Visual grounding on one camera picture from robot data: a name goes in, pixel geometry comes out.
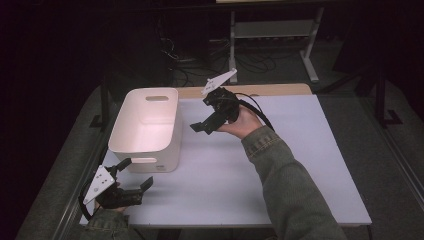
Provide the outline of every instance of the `hand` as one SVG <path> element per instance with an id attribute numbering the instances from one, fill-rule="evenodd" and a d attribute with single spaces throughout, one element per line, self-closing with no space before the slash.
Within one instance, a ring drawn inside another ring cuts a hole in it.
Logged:
<path id="1" fill-rule="evenodd" d="M 218 128 L 218 132 L 227 132 L 240 139 L 243 139 L 254 130 L 262 127 L 261 121 L 258 116 L 250 109 L 240 105 L 240 113 L 237 121 L 228 122 Z"/>
<path id="2" fill-rule="evenodd" d="M 94 211 L 96 209 L 102 209 L 102 206 L 100 206 L 100 204 L 97 201 L 94 203 Z M 123 213 L 125 211 L 125 209 L 127 209 L 127 207 L 119 207 L 119 208 L 110 209 L 110 210 Z"/>

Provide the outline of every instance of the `white storage bin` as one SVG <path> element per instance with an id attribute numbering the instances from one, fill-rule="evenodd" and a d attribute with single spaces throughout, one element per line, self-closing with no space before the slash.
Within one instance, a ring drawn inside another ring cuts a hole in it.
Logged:
<path id="1" fill-rule="evenodd" d="M 175 88 L 142 88 L 125 97 L 109 139 L 130 172 L 170 172 L 178 166 L 182 117 Z"/>

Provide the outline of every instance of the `jacket cuff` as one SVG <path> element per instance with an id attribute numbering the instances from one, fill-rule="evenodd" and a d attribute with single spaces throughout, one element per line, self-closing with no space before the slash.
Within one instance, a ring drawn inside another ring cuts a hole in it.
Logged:
<path id="1" fill-rule="evenodd" d="M 123 230 L 128 228 L 124 214 L 111 209 L 99 209 L 88 222 L 87 228 Z"/>
<path id="2" fill-rule="evenodd" d="M 268 126 L 262 126 L 244 137 L 241 143 L 243 144 L 247 157 L 250 159 L 260 150 L 263 150 L 271 143 L 279 140 L 281 140 L 281 138 Z"/>

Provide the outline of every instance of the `green jacket sleeve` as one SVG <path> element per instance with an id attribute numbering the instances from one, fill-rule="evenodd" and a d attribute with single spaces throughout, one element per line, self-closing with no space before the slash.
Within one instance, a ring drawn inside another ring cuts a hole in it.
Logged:
<path id="1" fill-rule="evenodd" d="M 346 239 L 312 178 L 275 132 L 263 126 L 242 144 L 261 179 L 279 239 Z"/>
<path id="2" fill-rule="evenodd" d="M 109 209 L 99 209 L 81 233 L 80 240 L 128 240 L 128 224 L 124 215 Z"/>

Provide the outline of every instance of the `table surface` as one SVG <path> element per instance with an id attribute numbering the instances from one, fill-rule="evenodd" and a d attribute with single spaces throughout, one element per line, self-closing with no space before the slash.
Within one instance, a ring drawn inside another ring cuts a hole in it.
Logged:
<path id="1" fill-rule="evenodd" d="M 249 88 L 261 95 L 255 100 L 296 159 L 309 171 L 336 221 L 341 225 L 370 224 L 317 97 L 310 90 L 301 95 L 265 96 L 275 94 L 276 89 L 281 94 L 290 94 L 288 89 L 297 94 L 305 90 L 305 85 L 233 87 L 236 90 L 241 87 L 247 94 L 250 93 L 244 90 Z M 226 133 L 195 133 L 189 127 L 191 123 L 204 121 L 213 111 L 202 99 L 190 98 L 193 95 L 189 92 L 200 93 L 200 89 L 178 89 L 183 138 L 177 169 L 171 173 L 140 174 L 126 169 L 118 173 L 124 189 L 136 189 L 148 177 L 154 177 L 143 204 L 126 210 L 130 224 L 158 228 L 270 226 L 259 177 L 247 160 L 240 140 Z M 112 166 L 118 161 L 109 151 L 103 164 Z"/>

